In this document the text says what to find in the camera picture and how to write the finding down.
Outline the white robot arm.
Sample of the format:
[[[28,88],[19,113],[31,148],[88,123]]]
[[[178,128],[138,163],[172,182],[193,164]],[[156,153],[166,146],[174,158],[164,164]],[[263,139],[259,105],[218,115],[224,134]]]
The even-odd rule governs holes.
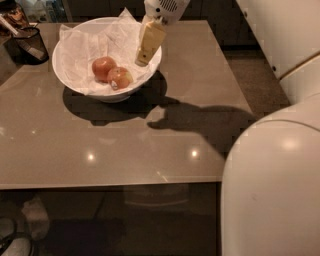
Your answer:
[[[211,256],[320,256],[320,0],[236,2],[290,105],[231,148]]]

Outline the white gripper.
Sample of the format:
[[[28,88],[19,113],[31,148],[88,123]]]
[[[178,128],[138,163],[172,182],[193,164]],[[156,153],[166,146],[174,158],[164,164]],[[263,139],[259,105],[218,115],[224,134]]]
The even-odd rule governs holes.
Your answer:
[[[142,19],[135,63],[147,66],[166,37],[163,24],[171,25],[184,14],[190,0],[144,0],[146,15]]]

